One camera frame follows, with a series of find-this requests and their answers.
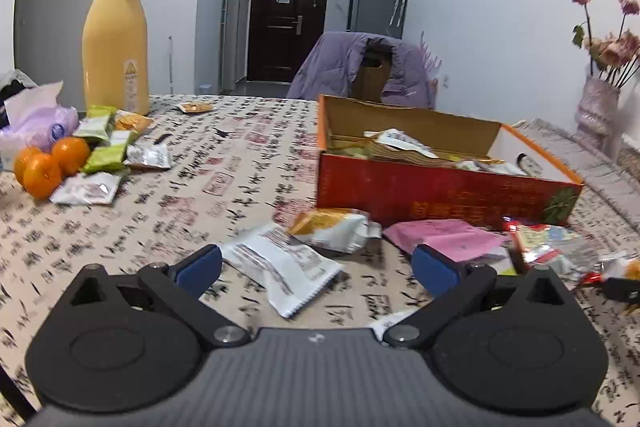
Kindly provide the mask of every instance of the flower vase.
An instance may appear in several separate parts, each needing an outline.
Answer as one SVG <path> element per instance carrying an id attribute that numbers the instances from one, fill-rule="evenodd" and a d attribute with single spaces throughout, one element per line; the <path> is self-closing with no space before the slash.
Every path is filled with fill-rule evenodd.
<path id="1" fill-rule="evenodd" d="M 620 90 L 605 80 L 588 75 L 582 88 L 582 99 L 575 113 L 577 136 L 602 149 L 613 133 Z"/>

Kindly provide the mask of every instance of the bottle label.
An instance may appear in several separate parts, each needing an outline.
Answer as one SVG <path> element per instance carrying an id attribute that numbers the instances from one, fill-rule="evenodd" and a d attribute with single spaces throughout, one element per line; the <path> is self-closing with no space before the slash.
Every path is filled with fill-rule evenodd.
<path id="1" fill-rule="evenodd" d="M 138 61 L 124 61 L 124 109 L 138 111 Z"/>

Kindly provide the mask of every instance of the green snack package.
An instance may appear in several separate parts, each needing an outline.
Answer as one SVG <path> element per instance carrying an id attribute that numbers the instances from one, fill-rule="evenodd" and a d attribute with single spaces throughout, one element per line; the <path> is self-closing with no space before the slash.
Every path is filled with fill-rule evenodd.
<path id="1" fill-rule="evenodd" d="M 112 117 L 116 114 L 118 110 L 117 107 L 113 107 L 113 105 L 90 105 L 86 110 L 86 115 L 89 118 L 96 118 L 98 116 L 108 116 Z"/>
<path id="2" fill-rule="evenodd" d="M 113 172 L 124 169 L 122 162 L 126 150 L 126 143 L 112 145 L 110 147 L 96 147 L 84 167 L 80 170 L 86 174 L 93 174 L 94 172 Z"/>
<path id="3" fill-rule="evenodd" d="M 109 127 L 110 116 L 98 116 L 96 118 L 84 118 L 74 136 L 78 138 L 86 139 L 98 139 L 105 142 L 109 141 L 109 133 L 107 131 Z"/>

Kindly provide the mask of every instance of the open box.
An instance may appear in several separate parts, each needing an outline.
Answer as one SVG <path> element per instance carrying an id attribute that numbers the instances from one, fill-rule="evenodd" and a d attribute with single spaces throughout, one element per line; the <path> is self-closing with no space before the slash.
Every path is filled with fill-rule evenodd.
<path id="1" fill-rule="evenodd" d="M 396 159 L 360 159 L 330 151 L 362 139 L 365 131 L 396 128 L 439 156 L 502 159 L 528 156 L 540 177 L 509 176 Z M 357 208 L 388 227 L 415 219 L 464 219 L 502 227 L 509 216 L 564 225 L 582 190 L 582 179 L 514 128 L 423 108 L 397 107 L 321 95 L 318 107 L 318 207 Z"/>

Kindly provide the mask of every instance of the orange fruit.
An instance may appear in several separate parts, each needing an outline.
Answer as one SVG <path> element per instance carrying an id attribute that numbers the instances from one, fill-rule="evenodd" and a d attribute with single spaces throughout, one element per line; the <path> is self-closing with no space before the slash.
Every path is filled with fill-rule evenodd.
<path id="1" fill-rule="evenodd" d="M 18 180 L 20 185 L 24 185 L 24 170 L 27 168 L 27 163 L 31 157 L 35 154 L 41 154 L 42 151 L 37 147 L 25 147 L 22 149 L 14 160 L 14 174 L 15 179 Z"/>
<path id="2" fill-rule="evenodd" d="M 24 189 L 37 200 L 46 200 L 62 183 L 60 165 L 50 154 L 33 155 L 24 170 Z"/>
<path id="3" fill-rule="evenodd" d="M 74 176 L 89 159 L 91 151 L 82 138 L 63 138 L 53 144 L 51 156 L 65 176 Z"/>

